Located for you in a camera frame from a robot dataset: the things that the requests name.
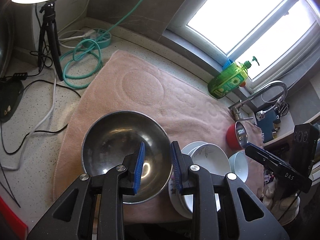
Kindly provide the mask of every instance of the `teal cable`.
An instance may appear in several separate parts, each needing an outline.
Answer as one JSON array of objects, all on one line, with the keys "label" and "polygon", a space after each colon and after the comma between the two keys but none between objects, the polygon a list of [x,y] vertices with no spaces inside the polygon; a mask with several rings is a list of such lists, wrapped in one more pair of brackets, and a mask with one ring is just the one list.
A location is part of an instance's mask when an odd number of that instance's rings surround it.
[{"label": "teal cable", "polygon": [[[102,68],[102,59],[101,59],[101,49],[98,45],[97,42],[99,42],[106,34],[108,34],[113,28],[115,28],[116,26],[118,26],[123,20],[125,20],[129,15],[131,15],[135,9],[137,9],[137,7],[142,3],[143,0],[139,0],[139,2],[132,8],[132,10],[130,12],[128,12],[122,19],[120,19],[115,25],[113,25],[111,28],[109,28],[105,33],[103,33],[101,36],[99,36],[95,41],[91,40],[91,39],[87,39],[87,40],[83,40],[81,41],[73,50],[68,51],[67,53],[65,53],[64,55],[62,55],[60,57],[60,61],[63,60],[67,55],[72,53],[72,59],[69,60],[69,62],[65,65],[64,69],[63,69],[63,80],[64,82],[71,88],[73,89],[83,89],[86,88],[90,85],[90,83],[82,85],[82,86],[77,86],[74,84],[71,84],[67,81],[67,79],[84,79],[87,77],[92,76],[94,73],[96,73],[97,71],[99,71]],[[82,44],[84,42],[91,42],[93,43],[89,48],[87,49],[81,49],[80,47],[82,46]],[[92,52],[93,48],[97,45],[98,48],[98,53],[99,55],[97,55],[96,53]],[[98,64],[96,66],[96,68],[91,71],[90,73],[86,74],[86,75],[81,75],[81,76],[71,76],[71,75],[67,75],[67,70],[70,66],[70,64],[75,61],[78,62],[80,61],[86,54],[91,54],[93,56],[96,57],[96,59],[98,60]]]}]

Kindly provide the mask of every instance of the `stack of plates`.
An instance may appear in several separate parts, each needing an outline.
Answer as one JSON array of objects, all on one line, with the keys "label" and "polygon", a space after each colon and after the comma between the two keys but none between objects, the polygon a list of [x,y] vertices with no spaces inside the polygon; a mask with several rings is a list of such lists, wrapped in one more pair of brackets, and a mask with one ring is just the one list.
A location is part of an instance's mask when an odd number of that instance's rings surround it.
[{"label": "stack of plates", "polygon": [[[228,157],[224,151],[215,144],[206,142],[192,142],[185,146],[181,152],[191,156],[194,164],[204,167],[212,174],[225,176],[231,172]],[[192,218],[193,195],[182,196],[176,189],[174,175],[169,180],[169,196],[175,210],[182,216]],[[218,194],[215,194],[217,210],[220,209]]]}]

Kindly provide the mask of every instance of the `dish soap bottle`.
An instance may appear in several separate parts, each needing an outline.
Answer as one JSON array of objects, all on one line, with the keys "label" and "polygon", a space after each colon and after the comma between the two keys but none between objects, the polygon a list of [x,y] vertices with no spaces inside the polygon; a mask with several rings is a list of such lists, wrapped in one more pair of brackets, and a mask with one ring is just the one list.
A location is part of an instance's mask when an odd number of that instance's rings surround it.
[{"label": "dish soap bottle", "polygon": [[208,84],[209,93],[216,99],[223,98],[233,89],[239,87],[248,78],[248,68],[251,67],[251,62],[257,61],[253,57],[251,61],[246,61],[244,64],[240,62],[231,63],[217,77],[212,79]]}]

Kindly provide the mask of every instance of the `kitchen faucet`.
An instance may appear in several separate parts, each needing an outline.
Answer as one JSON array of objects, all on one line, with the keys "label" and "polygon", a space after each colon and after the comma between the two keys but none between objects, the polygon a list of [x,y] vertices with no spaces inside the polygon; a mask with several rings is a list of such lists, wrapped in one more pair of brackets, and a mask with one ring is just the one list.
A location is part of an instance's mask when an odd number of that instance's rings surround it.
[{"label": "kitchen faucet", "polygon": [[282,81],[279,81],[279,80],[272,81],[272,82],[264,85],[263,87],[259,88],[253,94],[248,96],[246,99],[239,100],[238,102],[234,103],[232,106],[229,107],[230,111],[233,114],[234,120],[235,121],[241,121],[241,120],[250,120],[250,119],[252,119],[252,117],[251,118],[242,118],[242,114],[240,113],[240,108],[242,106],[244,106],[245,104],[247,104],[248,102],[250,102],[253,99],[255,99],[256,97],[262,95],[264,92],[268,91],[272,87],[282,87],[283,88],[282,95],[278,98],[278,100],[277,100],[277,102],[275,103],[274,106],[270,107],[266,111],[261,110],[261,111],[257,112],[256,113],[257,120],[258,121],[262,120],[265,117],[266,113],[270,112],[271,110],[275,109],[276,107],[281,106],[281,104],[284,103],[284,100],[285,100],[285,98],[286,98],[286,96],[288,94],[287,85],[284,84]]}]

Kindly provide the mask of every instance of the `tripod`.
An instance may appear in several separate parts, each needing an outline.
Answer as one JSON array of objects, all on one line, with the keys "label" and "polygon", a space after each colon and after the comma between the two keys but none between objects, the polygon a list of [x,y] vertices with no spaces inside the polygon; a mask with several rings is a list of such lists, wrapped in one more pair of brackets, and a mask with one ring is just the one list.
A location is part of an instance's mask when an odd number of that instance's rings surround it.
[{"label": "tripod", "polygon": [[42,50],[44,45],[44,35],[47,32],[49,47],[51,51],[52,61],[57,71],[57,75],[60,81],[63,81],[62,69],[60,64],[59,56],[61,51],[58,42],[58,32],[56,24],[56,12],[54,11],[55,1],[47,1],[44,6],[41,7],[40,13],[43,13],[43,23],[40,30],[39,36],[39,47],[38,47],[38,67],[42,64]]}]

